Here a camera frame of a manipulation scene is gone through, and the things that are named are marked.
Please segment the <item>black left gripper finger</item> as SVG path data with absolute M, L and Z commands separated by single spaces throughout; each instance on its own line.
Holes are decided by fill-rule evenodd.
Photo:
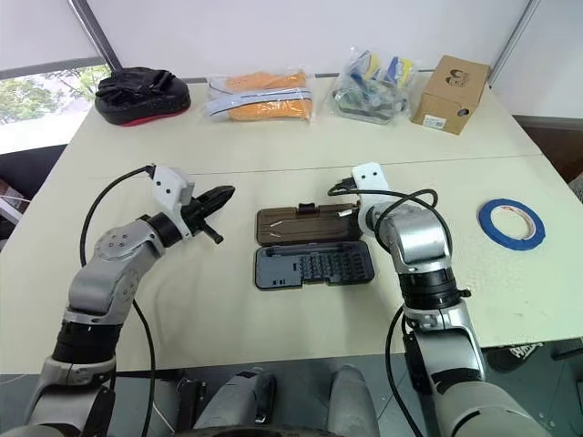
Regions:
M 200 194 L 196 200 L 202 206 L 224 206 L 232 198 L 235 190 L 233 186 L 218 186 Z
M 210 216 L 231 199 L 232 193 L 206 193 L 202 196 L 202 215 Z

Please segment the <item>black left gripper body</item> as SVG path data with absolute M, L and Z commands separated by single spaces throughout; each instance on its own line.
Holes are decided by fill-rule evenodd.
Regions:
M 203 232 L 211 238 L 215 244 L 220 244 L 223 241 L 223 237 L 207 223 L 206 219 L 208 216 L 203 216 L 202 212 L 202 205 L 196 200 L 196 198 L 193 198 L 187 206 L 181 208 L 180 215 L 189 228 L 192 236 L 196 236 L 200 232 Z

